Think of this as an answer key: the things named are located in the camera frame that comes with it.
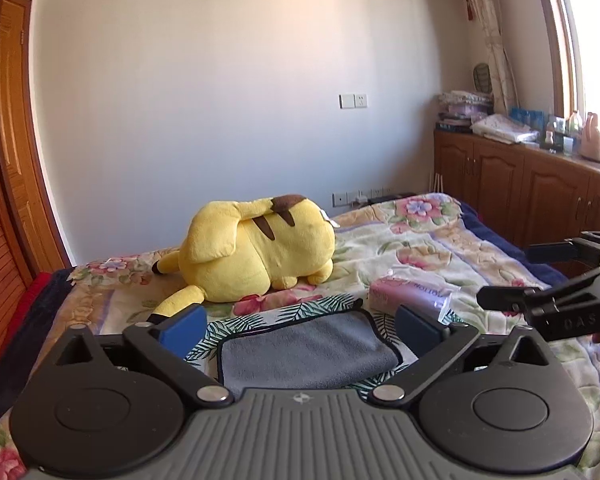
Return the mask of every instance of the window frame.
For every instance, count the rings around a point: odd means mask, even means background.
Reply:
[[[540,0],[554,77],[554,114],[568,118],[585,111],[578,37],[569,0]]]

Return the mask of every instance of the floral blanket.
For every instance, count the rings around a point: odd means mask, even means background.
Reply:
[[[315,310],[325,304],[322,298],[339,295],[346,298],[342,300],[345,303],[350,298],[362,298],[366,303],[369,284],[390,269],[459,287],[452,295],[453,312],[485,333],[508,333],[523,320],[483,311],[475,301],[483,285],[544,286],[522,264],[466,229],[459,203],[444,194],[367,206],[335,220],[341,227],[336,230],[333,274],[327,282],[319,286],[299,283],[291,290],[245,298],[236,304],[205,305],[209,321],[205,339],[197,345],[192,342],[187,359],[212,375],[213,341],[223,331],[235,332],[236,327],[257,319],[286,319]],[[160,301],[184,286],[180,276],[152,274],[152,263],[165,252],[168,250],[77,267],[70,276],[74,288],[58,311],[38,362],[71,324],[86,323],[94,333],[106,334],[145,320]],[[579,468],[587,478],[600,479],[600,344],[583,337],[554,342],[552,348],[594,413],[594,433]],[[0,480],[17,480],[24,467],[8,432],[8,416],[0,420]]]

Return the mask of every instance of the folded towel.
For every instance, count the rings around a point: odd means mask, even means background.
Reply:
[[[245,388],[341,388],[402,362],[363,310],[243,332],[219,344],[219,380],[235,396]]]

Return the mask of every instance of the wooden wardrobe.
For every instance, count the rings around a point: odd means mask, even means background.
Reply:
[[[37,273],[69,265],[33,137],[29,9],[29,0],[0,0],[0,346],[20,297]],[[50,244],[55,253],[45,253]]]

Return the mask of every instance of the dark blue blanket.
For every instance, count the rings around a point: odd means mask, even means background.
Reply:
[[[503,253],[507,254],[511,258],[519,261],[523,264],[538,280],[541,282],[545,282],[547,285],[557,285],[558,283],[562,283],[567,281],[567,278],[558,270],[555,270],[553,267],[545,265],[545,264],[532,264],[526,259],[525,253],[517,248],[515,245],[510,244],[500,235],[494,233],[491,229],[489,229],[486,225],[484,225],[480,220],[478,220],[478,214],[474,211],[474,209],[461,202],[462,207],[462,220],[464,221],[464,226],[469,229],[473,234],[475,234],[481,240],[487,240],[499,248]]]
[[[0,356],[0,417],[24,388],[56,313],[71,290],[72,269],[57,270],[31,304],[25,319]]]

